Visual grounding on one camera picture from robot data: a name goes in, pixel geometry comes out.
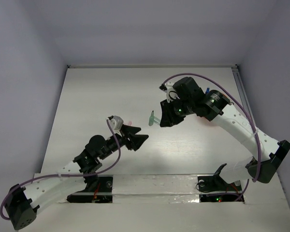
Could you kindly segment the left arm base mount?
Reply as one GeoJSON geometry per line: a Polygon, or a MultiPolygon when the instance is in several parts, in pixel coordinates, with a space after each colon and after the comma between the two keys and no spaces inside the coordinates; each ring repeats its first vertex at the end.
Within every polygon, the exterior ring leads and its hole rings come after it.
{"type": "Polygon", "coordinates": [[[85,189],[69,195],[69,203],[112,203],[113,202],[113,176],[99,176],[92,184],[87,184],[85,189]]]}

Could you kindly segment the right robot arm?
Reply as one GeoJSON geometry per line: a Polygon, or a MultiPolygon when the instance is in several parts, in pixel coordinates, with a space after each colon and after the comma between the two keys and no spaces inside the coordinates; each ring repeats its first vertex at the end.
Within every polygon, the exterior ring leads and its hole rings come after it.
{"type": "Polygon", "coordinates": [[[213,177],[217,189],[245,179],[263,184],[272,180],[290,150],[288,141],[278,141],[257,129],[244,110],[236,109],[230,94],[218,90],[204,92],[192,77],[175,83],[165,81],[159,88],[166,93],[166,99],[160,102],[160,127],[172,127],[186,116],[196,115],[224,129],[251,153],[243,161],[219,167],[213,177]]]}

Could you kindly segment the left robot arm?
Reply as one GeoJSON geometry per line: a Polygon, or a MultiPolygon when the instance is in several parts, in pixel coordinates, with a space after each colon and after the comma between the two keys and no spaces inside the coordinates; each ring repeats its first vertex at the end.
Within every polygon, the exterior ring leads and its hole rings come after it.
{"type": "Polygon", "coordinates": [[[105,139],[94,135],[85,145],[84,150],[55,174],[42,175],[10,188],[0,205],[0,216],[10,221],[18,231],[31,224],[46,208],[77,191],[96,188],[99,175],[112,169],[115,162],[100,170],[101,160],[114,152],[121,156],[121,148],[137,151],[149,138],[140,134],[141,128],[123,125],[119,133],[111,131],[105,139]]]}

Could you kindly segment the green highlighter pen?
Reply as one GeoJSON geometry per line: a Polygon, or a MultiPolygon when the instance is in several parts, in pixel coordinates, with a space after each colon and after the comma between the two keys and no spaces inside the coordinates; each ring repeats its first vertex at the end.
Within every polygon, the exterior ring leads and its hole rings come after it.
{"type": "Polygon", "coordinates": [[[148,125],[153,126],[154,124],[160,125],[160,119],[157,118],[154,114],[154,111],[152,111],[149,117],[148,125]]]}

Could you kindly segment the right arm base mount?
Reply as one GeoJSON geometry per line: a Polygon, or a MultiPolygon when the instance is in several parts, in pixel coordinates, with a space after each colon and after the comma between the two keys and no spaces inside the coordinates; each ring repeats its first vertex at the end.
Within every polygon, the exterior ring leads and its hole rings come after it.
{"type": "Polygon", "coordinates": [[[201,203],[244,202],[243,196],[237,200],[242,193],[242,187],[236,187],[235,183],[228,184],[220,177],[226,165],[222,164],[213,175],[198,176],[195,188],[199,192],[201,203]]]}

